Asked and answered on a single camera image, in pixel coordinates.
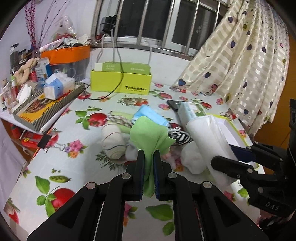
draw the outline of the orange box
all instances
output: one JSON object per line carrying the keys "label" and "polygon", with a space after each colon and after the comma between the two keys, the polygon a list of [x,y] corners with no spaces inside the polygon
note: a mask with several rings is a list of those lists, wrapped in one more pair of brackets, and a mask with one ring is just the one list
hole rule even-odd
{"label": "orange box", "polygon": [[41,53],[41,58],[49,58],[50,64],[68,64],[78,62],[90,57],[90,46],[63,48]]}

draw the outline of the light blue face mask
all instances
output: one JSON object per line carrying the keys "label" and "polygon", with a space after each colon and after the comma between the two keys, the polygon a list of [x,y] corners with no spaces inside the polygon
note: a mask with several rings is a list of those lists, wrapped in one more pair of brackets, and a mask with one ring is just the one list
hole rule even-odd
{"label": "light blue face mask", "polygon": [[136,120],[141,117],[146,116],[150,120],[154,121],[156,124],[162,125],[162,126],[169,126],[169,122],[163,118],[161,115],[156,113],[154,110],[152,110],[149,106],[143,104],[140,109],[135,113],[133,118],[131,119],[132,123],[135,123]]}

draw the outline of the orange wall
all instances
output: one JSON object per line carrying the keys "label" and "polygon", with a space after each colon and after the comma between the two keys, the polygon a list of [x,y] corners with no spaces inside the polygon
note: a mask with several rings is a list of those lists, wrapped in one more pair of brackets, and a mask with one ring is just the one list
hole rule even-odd
{"label": "orange wall", "polygon": [[290,60],[286,84],[273,123],[267,122],[255,135],[255,141],[287,148],[289,142],[290,99],[296,99],[296,41],[291,35]]}

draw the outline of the heart pattern curtain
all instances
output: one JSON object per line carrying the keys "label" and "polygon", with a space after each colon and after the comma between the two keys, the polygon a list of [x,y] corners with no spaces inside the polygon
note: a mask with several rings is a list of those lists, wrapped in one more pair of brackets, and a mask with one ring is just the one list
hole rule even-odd
{"label": "heart pattern curtain", "polygon": [[272,122],[289,65],[287,27],[264,0],[232,0],[227,13],[174,83],[214,92],[256,134]]}

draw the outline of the metal screw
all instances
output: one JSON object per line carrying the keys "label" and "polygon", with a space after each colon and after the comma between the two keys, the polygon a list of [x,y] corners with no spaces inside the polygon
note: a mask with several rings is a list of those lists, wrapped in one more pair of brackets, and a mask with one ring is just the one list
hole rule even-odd
{"label": "metal screw", "polygon": [[88,183],[87,185],[86,185],[86,188],[87,189],[94,189],[96,187],[96,184],[95,183]]}
{"label": "metal screw", "polygon": [[205,188],[211,188],[212,187],[212,184],[210,182],[204,182],[202,184]]}
{"label": "metal screw", "polygon": [[121,175],[121,177],[123,178],[123,179],[129,179],[130,177],[131,177],[131,175],[129,174],[129,173],[123,173],[122,175]]}
{"label": "metal screw", "polygon": [[262,187],[258,187],[258,192],[263,193],[264,189]]}
{"label": "metal screw", "polygon": [[177,174],[174,173],[174,172],[170,172],[170,173],[168,174],[168,177],[169,177],[169,178],[176,178],[176,177],[177,177]]}

